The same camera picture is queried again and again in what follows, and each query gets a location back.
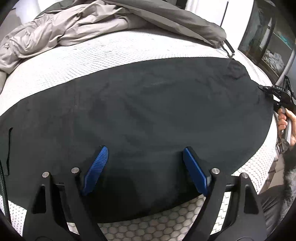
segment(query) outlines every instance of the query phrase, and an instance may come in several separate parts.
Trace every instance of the white wall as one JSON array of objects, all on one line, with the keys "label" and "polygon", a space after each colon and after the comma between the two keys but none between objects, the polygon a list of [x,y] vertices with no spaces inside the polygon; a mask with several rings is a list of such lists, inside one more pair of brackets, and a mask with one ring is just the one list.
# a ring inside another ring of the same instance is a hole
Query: white wall
[{"label": "white wall", "polygon": [[52,4],[56,2],[60,2],[61,0],[37,0],[39,4],[40,11],[44,11],[48,7],[50,7]]},{"label": "white wall", "polygon": [[229,43],[237,49],[247,29],[253,4],[254,0],[188,0],[185,10],[219,26],[225,12],[221,27]]},{"label": "white wall", "polygon": [[16,15],[22,24],[32,21],[40,12],[60,0],[19,0],[15,5]]},{"label": "white wall", "polygon": [[30,22],[40,13],[38,1],[19,0],[15,5],[15,12],[22,24]]},{"label": "white wall", "polygon": [[185,10],[201,18],[221,25],[228,0],[188,0]]}]

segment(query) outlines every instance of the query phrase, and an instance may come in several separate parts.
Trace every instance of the tool handle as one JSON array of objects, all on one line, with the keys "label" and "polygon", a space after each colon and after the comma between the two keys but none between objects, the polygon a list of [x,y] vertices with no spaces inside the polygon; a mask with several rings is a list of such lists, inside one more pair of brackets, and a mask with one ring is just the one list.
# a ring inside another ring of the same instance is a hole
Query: tool handle
[{"label": "tool handle", "polygon": [[[286,109],[281,106],[281,109],[283,110],[283,114],[286,114]],[[291,143],[291,133],[292,133],[292,121],[289,117],[287,117],[286,122],[288,122],[288,125],[284,129],[284,132],[281,136],[281,143],[283,146],[283,149],[286,151],[290,147]]]}]

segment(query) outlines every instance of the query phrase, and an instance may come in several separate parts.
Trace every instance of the cable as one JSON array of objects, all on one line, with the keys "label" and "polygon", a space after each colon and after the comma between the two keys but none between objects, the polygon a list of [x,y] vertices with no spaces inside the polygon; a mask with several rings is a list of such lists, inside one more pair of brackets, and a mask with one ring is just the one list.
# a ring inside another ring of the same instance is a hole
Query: cable
[{"label": "cable", "polygon": [[8,206],[8,197],[7,197],[7,191],[6,191],[6,185],[5,185],[5,179],[4,179],[1,160],[0,160],[0,187],[1,187],[1,193],[2,193],[2,199],[3,199],[4,214],[8,222],[11,224],[11,218],[10,218],[9,206]]}]

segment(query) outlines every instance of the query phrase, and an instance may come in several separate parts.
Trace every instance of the black cable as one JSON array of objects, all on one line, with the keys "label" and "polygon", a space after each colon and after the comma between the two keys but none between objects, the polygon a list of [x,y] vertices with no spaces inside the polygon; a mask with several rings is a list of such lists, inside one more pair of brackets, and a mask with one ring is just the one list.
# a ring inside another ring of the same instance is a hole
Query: black cable
[{"label": "black cable", "polygon": [[8,222],[11,224],[11,218],[10,218],[10,212],[9,212],[9,206],[8,206],[8,197],[7,197],[5,178],[4,178],[1,160],[0,160],[0,187],[1,187],[1,193],[2,193],[2,199],[3,199],[4,214]]},{"label": "black cable", "polygon": [[227,1],[227,4],[226,4],[226,7],[225,7],[225,11],[224,11],[224,14],[223,14],[223,18],[222,18],[222,21],[221,21],[220,27],[222,27],[222,23],[223,23],[223,20],[224,20],[225,14],[226,14],[226,10],[227,10],[227,7],[228,7],[228,3],[229,3],[229,1]]}]

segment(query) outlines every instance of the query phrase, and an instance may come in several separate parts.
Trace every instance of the blue gripper pad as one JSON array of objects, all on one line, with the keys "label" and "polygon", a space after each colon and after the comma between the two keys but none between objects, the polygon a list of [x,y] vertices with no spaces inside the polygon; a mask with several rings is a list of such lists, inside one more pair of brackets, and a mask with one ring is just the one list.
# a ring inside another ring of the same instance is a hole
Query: blue gripper pad
[{"label": "blue gripper pad", "polygon": [[94,190],[97,180],[99,179],[103,168],[108,160],[108,148],[103,147],[99,155],[84,176],[84,187],[82,195],[85,196]]},{"label": "blue gripper pad", "polygon": [[208,187],[211,182],[211,174],[208,169],[203,168],[201,162],[191,147],[186,147],[183,151],[183,161],[190,174],[191,179],[199,193],[208,195]]}]

